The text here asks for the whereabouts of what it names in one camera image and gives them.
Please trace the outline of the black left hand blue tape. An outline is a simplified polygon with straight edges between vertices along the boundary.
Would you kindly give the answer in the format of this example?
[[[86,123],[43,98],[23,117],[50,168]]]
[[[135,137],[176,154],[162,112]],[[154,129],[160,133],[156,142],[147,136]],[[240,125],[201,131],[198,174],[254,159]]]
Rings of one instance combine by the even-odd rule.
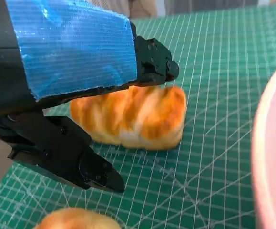
[[[0,140],[9,159],[84,190],[124,192],[112,164],[66,116],[43,110],[72,99],[176,79],[157,39],[125,16],[84,0],[0,0]]]

